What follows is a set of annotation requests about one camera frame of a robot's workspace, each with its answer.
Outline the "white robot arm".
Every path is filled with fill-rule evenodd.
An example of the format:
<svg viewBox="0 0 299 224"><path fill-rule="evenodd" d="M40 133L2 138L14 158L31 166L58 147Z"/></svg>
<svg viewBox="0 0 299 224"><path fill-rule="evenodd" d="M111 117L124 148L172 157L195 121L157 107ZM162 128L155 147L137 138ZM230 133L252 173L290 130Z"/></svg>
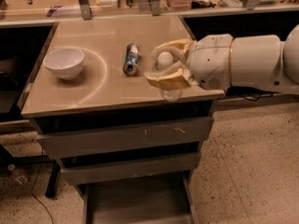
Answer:
<svg viewBox="0 0 299 224"><path fill-rule="evenodd" d="M296 94L299 87L299 26L282 41L277 35L234 38L207 35L174 40L155 48L148 83L165 91L198 85L206 91L250 87Z"/></svg>

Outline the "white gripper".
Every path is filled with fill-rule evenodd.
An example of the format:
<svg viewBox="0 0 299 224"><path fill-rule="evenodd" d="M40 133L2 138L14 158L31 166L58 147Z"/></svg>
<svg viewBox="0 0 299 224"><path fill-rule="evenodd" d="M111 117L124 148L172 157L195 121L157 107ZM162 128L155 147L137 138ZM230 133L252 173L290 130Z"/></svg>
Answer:
<svg viewBox="0 0 299 224"><path fill-rule="evenodd" d="M190 49L188 66L191 72L179 68L168 75L147 72L144 76L151 86L165 91L187 89L192 85L193 78L204 90L226 91L229 88L228 65L232 42L233 37L224 34L208 35L195 43L190 39L163 43L155 47L152 54L163 48L176 48L186 55Z"/></svg>

